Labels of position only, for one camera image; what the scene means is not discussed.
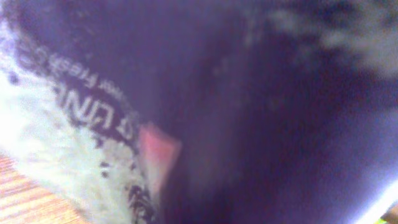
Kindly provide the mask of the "red purple snack bag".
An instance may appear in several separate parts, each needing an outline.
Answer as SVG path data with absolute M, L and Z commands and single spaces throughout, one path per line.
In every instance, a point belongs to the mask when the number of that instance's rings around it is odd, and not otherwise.
M 2 1 L 1 153 L 91 223 L 373 223 L 396 1 Z

